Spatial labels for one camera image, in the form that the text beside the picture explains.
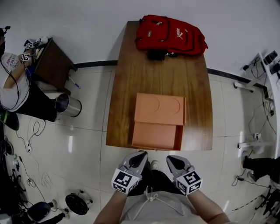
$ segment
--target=wooden table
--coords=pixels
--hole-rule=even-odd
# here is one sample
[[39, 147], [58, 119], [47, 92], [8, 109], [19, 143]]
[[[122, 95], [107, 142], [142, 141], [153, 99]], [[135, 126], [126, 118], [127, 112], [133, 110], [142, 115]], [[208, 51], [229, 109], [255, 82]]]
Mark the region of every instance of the wooden table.
[[36, 64], [34, 73], [44, 82], [70, 95], [71, 92], [64, 87], [70, 69], [77, 71], [73, 62], [50, 38]]
[[184, 96], [187, 117], [181, 150], [211, 150], [212, 101], [204, 56], [147, 60], [135, 38], [139, 22], [126, 25], [109, 111], [106, 144], [132, 148], [137, 93]]

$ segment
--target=wrist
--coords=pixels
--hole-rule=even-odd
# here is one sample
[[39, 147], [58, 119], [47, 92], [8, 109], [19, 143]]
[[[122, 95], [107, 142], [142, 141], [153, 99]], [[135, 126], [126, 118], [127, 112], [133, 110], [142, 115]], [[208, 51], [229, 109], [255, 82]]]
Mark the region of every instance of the wrist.
[[30, 66], [30, 61], [24, 61], [23, 65], [25, 65], [26, 67]]
[[195, 196], [199, 195], [200, 193], [201, 193], [201, 191], [196, 190], [196, 191], [194, 191], [194, 192], [191, 192], [190, 194], [186, 194], [186, 196], [187, 196], [187, 198], [189, 198], [189, 197], [195, 197]]
[[117, 191], [117, 190], [115, 191], [114, 195], [118, 198], [127, 198], [127, 194], [122, 193], [122, 192]]

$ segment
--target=drawstring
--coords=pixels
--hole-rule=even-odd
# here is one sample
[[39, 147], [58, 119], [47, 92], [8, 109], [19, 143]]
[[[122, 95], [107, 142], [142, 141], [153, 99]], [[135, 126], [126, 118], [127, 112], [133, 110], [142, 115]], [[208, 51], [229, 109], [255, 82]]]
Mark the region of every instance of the drawstring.
[[144, 195], [147, 197], [147, 200], [143, 203], [143, 205], [140, 207], [140, 209], [138, 210], [138, 212], [136, 213], [136, 215], [134, 216], [134, 218], [133, 218], [133, 220], [135, 220], [136, 218], [137, 218], [137, 216], [139, 215], [139, 213], [140, 213], [140, 211], [144, 208], [144, 206], [145, 206], [145, 204], [147, 203], [147, 202], [152, 202], [153, 200], [159, 200], [159, 201], [161, 201], [162, 203], [164, 203], [164, 204], [166, 204], [166, 205], [168, 205], [169, 207], [171, 207], [172, 209], [174, 209], [176, 212], [178, 212], [180, 215], [184, 215], [184, 214], [181, 214], [179, 211], [177, 211], [173, 206], [171, 206], [171, 205], [169, 205], [168, 203], [166, 203], [165, 201], [163, 201], [163, 200], [160, 200], [159, 198], [158, 198], [158, 194], [153, 194], [153, 188], [151, 187], [151, 189], [152, 189], [152, 192], [151, 192], [151, 194], [150, 194], [150, 196], [148, 196], [148, 187], [149, 186], [147, 186], [147, 188], [146, 188], [146, 190], [144, 191]]

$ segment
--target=orange cardboard box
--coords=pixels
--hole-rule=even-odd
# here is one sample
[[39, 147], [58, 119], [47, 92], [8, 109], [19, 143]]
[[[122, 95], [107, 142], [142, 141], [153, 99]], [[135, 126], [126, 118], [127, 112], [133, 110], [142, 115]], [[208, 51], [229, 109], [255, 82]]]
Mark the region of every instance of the orange cardboard box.
[[138, 93], [132, 146], [181, 150], [186, 98]]

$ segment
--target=white tile floor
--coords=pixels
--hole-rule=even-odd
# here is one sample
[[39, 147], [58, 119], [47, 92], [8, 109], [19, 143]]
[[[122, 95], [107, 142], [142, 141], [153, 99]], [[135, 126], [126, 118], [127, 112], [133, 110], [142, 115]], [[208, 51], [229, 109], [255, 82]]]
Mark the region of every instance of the white tile floor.
[[[61, 223], [93, 223], [114, 192], [111, 188], [111, 178], [115, 168], [125, 155], [136, 151], [106, 146], [114, 75], [113, 66], [83, 68], [76, 73], [71, 72], [72, 78], [81, 89], [71, 82], [67, 82], [66, 87], [74, 98], [82, 102], [82, 113], [76, 118], [60, 115], [56, 122], [47, 122], [42, 134], [32, 138], [31, 153], [26, 152], [22, 139], [18, 139], [14, 131], [5, 127], [15, 153], [22, 156], [28, 175], [36, 181], [47, 201], [56, 199], [59, 207], [64, 208], [65, 196], [69, 192], [82, 189], [91, 195], [94, 202], [87, 215], [78, 216], [71, 213], [71, 218]], [[166, 156], [176, 154], [188, 158], [203, 178], [202, 191], [230, 214], [233, 221], [248, 223], [258, 201], [236, 212], [231, 211], [256, 198], [266, 189], [246, 182], [239, 182], [235, 187], [231, 184], [235, 175], [242, 173], [241, 151], [237, 149], [237, 143], [252, 139], [248, 122], [261, 103], [261, 90], [250, 93], [234, 89], [233, 80], [211, 74], [209, 79], [213, 104], [213, 149], [180, 152], [148, 150], [149, 159], [158, 160], [160, 170], [172, 178], [165, 162]], [[25, 140], [33, 134], [35, 122], [40, 123], [40, 130], [44, 127], [43, 121], [29, 116], [19, 115], [19, 119], [18, 135]], [[264, 111], [260, 107], [251, 122], [251, 132], [260, 131], [264, 121]], [[262, 135], [265, 140], [273, 140], [272, 130], [267, 123]], [[261, 155], [253, 157], [270, 156], [271, 153], [271, 149], [268, 148]], [[7, 157], [10, 168], [13, 166], [12, 160], [11, 156]], [[23, 183], [26, 183], [26, 174], [22, 166], [20, 173]], [[51, 180], [48, 185], [41, 181], [42, 175], [46, 173]], [[257, 183], [267, 186], [269, 179], [264, 177]], [[29, 201], [36, 203], [42, 200], [37, 189], [26, 184], [25, 186]]]

